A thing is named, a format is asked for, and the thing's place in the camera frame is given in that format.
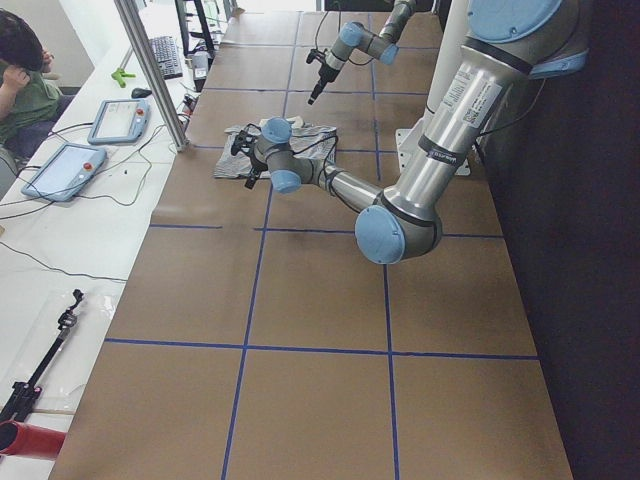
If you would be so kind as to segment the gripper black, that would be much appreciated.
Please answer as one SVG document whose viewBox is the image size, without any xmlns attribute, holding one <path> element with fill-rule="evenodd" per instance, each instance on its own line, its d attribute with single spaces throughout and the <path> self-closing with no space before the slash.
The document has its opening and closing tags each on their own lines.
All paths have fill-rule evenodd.
<svg viewBox="0 0 640 480">
<path fill-rule="evenodd" d="M 268 170 L 267 163 L 261 159 L 255 151 L 251 151 L 248 154 L 251 163 L 251 170 L 246 178 L 244 187 L 247 189 L 253 189 L 260 179 L 260 174 Z"/>
<path fill-rule="evenodd" d="M 334 69 L 328 64 L 322 64 L 318 71 L 318 74 L 319 74 L 319 80 L 314 86 L 314 89 L 312 90 L 307 100 L 308 105 L 313 105 L 315 101 L 318 99 L 318 97 L 322 94 L 325 88 L 325 83 L 333 83 L 337 79 L 337 76 L 339 75 L 339 70 Z"/>
</svg>

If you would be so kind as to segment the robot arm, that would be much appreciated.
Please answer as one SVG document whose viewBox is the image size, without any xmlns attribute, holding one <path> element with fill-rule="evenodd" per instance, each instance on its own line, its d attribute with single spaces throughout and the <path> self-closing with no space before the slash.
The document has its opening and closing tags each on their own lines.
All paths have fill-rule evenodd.
<svg viewBox="0 0 640 480">
<path fill-rule="evenodd" d="M 395 1 L 391 13 L 379 34 L 369 31 L 360 22 L 347 22 L 338 31 L 334 43 L 329 49 L 312 48 L 306 63 L 320 63 L 319 79 L 312 90 L 307 103 L 313 105 L 329 83 L 333 83 L 342 68 L 350 61 L 354 50 L 366 54 L 370 59 L 391 65 L 399 51 L 397 42 L 408 22 L 416 13 L 417 2 L 413 0 Z"/>
<path fill-rule="evenodd" d="M 291 125 L 273 117 L 233 139 L 232 153 L 251 163 L 246 187 L 268 172 L 280 193 L 304 184 L 326 190 L 357 212 L 357 245 L 374 263 L 432 251 L 442 236 L 437 202 L 504 96 L 518 82 L 580 70 L 592 11 L 589 1 L 472 1 L 451 13 L 448 26 L 462 31 L 461 57 L 439 105 L 424 114 L 395 184 L 380 188 L 326 160 L 298 157 Z"/>
</svg>

